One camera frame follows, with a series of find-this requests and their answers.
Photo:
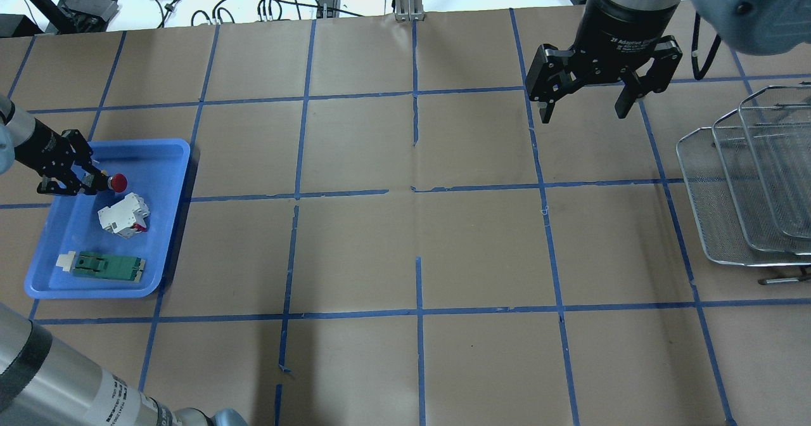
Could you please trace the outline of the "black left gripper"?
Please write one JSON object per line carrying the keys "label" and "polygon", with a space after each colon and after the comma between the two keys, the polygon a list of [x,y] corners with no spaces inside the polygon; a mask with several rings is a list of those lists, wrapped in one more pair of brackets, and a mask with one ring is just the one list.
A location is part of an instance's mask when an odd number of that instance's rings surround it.
{"label": "black left gripper", "polygon": [[[93,149],[78,129],[60,134],[35,120],[31,136],[15,148],[18,162],[40,178],[37,194],[52,196],[97,195],[110,190],[110,176],[93,160]],[[84,169],[81,179],[73,164]]]}

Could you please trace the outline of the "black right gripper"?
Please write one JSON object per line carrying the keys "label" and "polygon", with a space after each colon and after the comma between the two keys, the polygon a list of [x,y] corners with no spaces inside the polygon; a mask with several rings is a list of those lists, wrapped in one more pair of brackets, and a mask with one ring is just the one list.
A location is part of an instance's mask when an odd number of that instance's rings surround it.
{"label": "black right gripper", "polygon": [[[666,91],[683,56],[677,39],[664,36],[676,9],[675,3],[649,11],[612,0],[587,0],[573,50],[539,45],[525,77],[541,122],[550,123],[556,102],[585,85],[620,79],[625,86],[615,103],[619,118],[626,118],[649,92]],[[639,75],[636,70],[649,60],[651,67]]]}

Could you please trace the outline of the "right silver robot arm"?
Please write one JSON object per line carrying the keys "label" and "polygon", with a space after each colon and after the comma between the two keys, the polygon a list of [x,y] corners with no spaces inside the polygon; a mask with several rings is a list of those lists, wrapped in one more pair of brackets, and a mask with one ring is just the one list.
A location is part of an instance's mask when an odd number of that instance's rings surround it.
{"label": "right silver robot arm", "polygon": [[[585,0],[573,44],[559,49],[541,44],[525,77],[530,100],[538,103],[543,123],[556,103],[584,86],[622,82],[617,117],[647,94],[667,90],[683,54],[677,39],[665,33],[681,0]],[[716,36],[703,65],[691,57],[700,80],[721,44],[746,55],[770,56],[809,42],[809,0],[691,0],[695,10],[691,54],[700,25]]]}

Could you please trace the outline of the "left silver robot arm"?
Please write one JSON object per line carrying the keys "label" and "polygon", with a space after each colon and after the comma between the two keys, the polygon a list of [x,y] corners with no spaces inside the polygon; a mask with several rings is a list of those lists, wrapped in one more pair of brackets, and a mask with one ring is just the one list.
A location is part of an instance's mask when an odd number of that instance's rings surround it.
{"label": "left silver robot arm", "polygon": [[95,195],[127,186],[124,175],[98,168],[92,147],[78,129],[58,133],[7,96],[1,98],[1,119],[1,171],[5,174],[13,164],[23,164],[39,178],[38,194]]}

